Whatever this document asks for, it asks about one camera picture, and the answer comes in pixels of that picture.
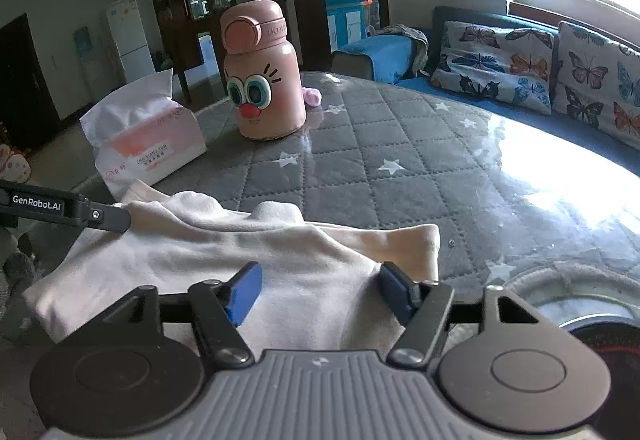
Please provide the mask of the cream beige sweatshirt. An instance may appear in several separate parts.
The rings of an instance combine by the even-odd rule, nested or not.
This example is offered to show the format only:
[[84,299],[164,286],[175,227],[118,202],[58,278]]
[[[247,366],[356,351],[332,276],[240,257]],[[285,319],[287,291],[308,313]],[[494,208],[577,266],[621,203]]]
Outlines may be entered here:
[[62,264],[25,293],[27,307],[62,340],[130,290],[153,285],[183,293],[262,266],[262,292],[240,328],[255,353],[266,349],[386,352],[401,328],[378,291],[386,261],[416,281],[438,276],[439,229],[360,230],[308,222],[299,207],[264,201],[228,210],[210,196],[168,196],[142,182],[122,199],[123,234],[84,230]]

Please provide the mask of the white pink tissue pack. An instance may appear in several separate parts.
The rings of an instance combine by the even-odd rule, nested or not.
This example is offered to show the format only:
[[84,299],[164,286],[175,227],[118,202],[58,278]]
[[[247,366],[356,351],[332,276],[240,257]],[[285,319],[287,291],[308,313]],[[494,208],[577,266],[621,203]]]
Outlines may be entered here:
[[172,99],[170,69],[108,94],[80,124],[96,171],[117,200],[134,181],[154,185],[207,151],[195,115]]

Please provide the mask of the round black induction cooktop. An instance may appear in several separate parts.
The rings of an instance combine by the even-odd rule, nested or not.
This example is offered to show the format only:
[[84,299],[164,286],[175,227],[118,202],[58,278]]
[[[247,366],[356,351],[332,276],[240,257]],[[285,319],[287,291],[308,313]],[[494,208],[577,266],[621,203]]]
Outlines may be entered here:
[[601,356],[611,374],[608,400],[591,426],[605,439],[639,437],[639,316],[596,298],[541,304],[538,311]]

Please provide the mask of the grey quilted star tablecloth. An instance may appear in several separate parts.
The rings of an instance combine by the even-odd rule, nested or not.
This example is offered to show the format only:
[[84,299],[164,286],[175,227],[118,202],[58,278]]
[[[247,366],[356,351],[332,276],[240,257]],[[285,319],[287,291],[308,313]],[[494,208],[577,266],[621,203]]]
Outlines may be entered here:
[[[332,74],[306,81],[323,104],[303,129],[253,142],[240,134],[232,104],[215,104],[195,116],[207,152],[149,186],[168,196],[201,193],[239,212],[289,203],[308,222],[360,230],[434,224],[438,276],[427,282],[452,287],[458,300],[496,286],[537,312],[587,297],[639,315],[638,172],[453,98]],[[41,229],[40,246],[54,248],[58,262],[34,284],[89,229]],[[6,439],[605,439],[593,419],[557,434],[474,422],[445,399],[432,372],[387,364],[404,331],[398,321],[386,352],[250,349],[252,366],[213,374],[170,422],[132,437],[79,437],[44,426],[32,400],[32,370],[71,334],[50,338],[26,290],[1,324]]]

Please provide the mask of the white refrigerator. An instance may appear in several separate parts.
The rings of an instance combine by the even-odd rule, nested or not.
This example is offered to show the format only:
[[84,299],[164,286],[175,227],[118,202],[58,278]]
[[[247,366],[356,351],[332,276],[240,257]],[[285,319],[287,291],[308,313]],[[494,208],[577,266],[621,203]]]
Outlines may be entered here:
[[155,67],[137,0],[118,0],[105,9],[108,32],[125,82],[154,74]]

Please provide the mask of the pink cartoon face bottle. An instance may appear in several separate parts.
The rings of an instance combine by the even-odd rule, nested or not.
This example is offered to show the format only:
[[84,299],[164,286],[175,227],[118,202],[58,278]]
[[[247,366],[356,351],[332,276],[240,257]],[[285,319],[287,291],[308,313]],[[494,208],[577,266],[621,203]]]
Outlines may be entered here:
[[282,8],[271,0],[244,2],[221,16],[224,80],[243,137],[286,137],[306,122],[294,45]]

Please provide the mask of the small pink plush item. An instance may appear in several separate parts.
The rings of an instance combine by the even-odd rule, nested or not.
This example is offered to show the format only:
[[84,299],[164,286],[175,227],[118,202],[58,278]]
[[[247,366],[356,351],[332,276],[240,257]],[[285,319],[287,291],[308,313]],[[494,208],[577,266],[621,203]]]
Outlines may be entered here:
[[319,107],[322,103],[322,94],[318,88],[302,88],[303,99],[307,106],[311,108]]

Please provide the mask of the butterfly pillow left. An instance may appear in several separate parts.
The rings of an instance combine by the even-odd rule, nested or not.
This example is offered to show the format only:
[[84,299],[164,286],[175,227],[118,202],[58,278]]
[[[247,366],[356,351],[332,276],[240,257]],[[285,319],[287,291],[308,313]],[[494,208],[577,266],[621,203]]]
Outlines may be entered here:
[[554,42],[553,33],[537,28],[445,22],[431,84],[548,115]]

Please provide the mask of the butterfly pillow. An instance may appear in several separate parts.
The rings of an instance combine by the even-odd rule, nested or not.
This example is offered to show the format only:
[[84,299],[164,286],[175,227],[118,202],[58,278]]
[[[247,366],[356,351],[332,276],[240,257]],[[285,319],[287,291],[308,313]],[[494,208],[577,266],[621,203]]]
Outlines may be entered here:
[[572,22],[559,23],[552,108],[639,147],[639,52]]
[[553,33],[537,28],[445,22],[431,84],[548,115],[554,42]]

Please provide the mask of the butterfly pillow right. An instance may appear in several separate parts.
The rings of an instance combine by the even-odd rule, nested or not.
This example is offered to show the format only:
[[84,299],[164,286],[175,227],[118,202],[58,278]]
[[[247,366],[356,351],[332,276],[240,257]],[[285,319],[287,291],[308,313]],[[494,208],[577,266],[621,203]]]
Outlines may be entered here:
[[639,52],[572,22],[559,23],[552,108],[639,147]]

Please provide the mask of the blue chair with cloth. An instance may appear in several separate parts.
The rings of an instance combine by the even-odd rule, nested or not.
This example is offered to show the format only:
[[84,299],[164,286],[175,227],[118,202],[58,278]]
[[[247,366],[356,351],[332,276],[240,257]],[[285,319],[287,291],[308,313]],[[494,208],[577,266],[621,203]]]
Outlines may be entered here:
[[431,29],[403,24],[383,28],[336,50],[331,71],[387,84],[425,76],[431,36]]

